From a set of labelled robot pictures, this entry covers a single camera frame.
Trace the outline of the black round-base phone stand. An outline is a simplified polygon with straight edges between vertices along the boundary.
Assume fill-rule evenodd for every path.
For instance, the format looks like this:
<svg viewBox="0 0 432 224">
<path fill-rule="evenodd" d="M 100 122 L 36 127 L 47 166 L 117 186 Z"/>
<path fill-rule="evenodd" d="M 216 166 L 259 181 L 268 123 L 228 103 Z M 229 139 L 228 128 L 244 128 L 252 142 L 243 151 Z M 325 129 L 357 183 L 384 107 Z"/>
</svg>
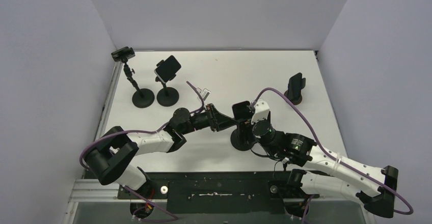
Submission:
<svg viewBox="0 0 432 224">
<path fill-rule="evenodd" d="M 237 125 L 230 135 L 231 145 L 239 151 L 248 151 L 255 145 L 252 124 L 248 121 Z"/>
</svg>

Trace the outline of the purple-edged black smartphone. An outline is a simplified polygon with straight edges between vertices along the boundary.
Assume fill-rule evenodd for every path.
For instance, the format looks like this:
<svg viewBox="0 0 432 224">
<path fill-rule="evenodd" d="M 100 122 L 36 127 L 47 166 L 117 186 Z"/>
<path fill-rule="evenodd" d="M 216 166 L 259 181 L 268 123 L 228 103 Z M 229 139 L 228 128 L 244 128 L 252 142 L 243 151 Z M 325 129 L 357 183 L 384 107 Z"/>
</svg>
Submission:
<svg viewBox="0 0 432 224">
<path fill-rule="evenodd" d="M 232 105 L 232 112 L 234 119 L 237 121 L 249 120 L 254 114 L 249 101 L 243 101 Z"/>
</svg>

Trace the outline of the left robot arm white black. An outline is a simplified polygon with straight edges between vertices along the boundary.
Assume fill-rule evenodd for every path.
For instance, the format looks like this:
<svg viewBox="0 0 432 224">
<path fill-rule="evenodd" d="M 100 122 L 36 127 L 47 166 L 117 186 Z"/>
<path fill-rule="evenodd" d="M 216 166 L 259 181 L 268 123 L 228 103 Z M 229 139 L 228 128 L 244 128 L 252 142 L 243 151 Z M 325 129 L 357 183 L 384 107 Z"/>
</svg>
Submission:
<svg viewBox="0 0 432 224">
<path fill-rule="evenodd" d="M 151 184 L 140 168 L 131 165 L 135 156 L 175 152 L 186 143 L 185 134 L 204 128 L 218 132 L 235 125 L 237 121 L 234 118 L 220 113 L 213 104 L 206 105 L 205 109 L 197 114 L 186 108 L 179 108 L 158 131 L 113 127 L 110 132 L 84 149 L 80 161 L 93 172 L 101 185 L 118 183 L 130 188 L 136 197 L 145 198 L 151 191 Z"/>
</svg>

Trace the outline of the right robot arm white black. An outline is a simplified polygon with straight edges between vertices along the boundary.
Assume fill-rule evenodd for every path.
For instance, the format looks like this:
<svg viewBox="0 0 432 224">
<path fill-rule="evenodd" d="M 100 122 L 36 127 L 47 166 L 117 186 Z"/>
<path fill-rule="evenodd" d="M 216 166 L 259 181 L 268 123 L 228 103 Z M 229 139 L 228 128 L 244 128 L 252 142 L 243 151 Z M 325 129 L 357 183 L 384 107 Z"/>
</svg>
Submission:
<svg viewBox="0 0 432 224">
<path fill-rule="evenodd" d="M 393 166 L 359 163 L 321 146 L 315 139 L 275 130 L 269 118 L 238 120 L 231 140 L 259 144 L 265 158 L 299 166 L 286 183 L 293 197 L 303 193 L 339 195 L 379 217 L 392 218 L 396 212 L 399 171 Z"/>
</svg>

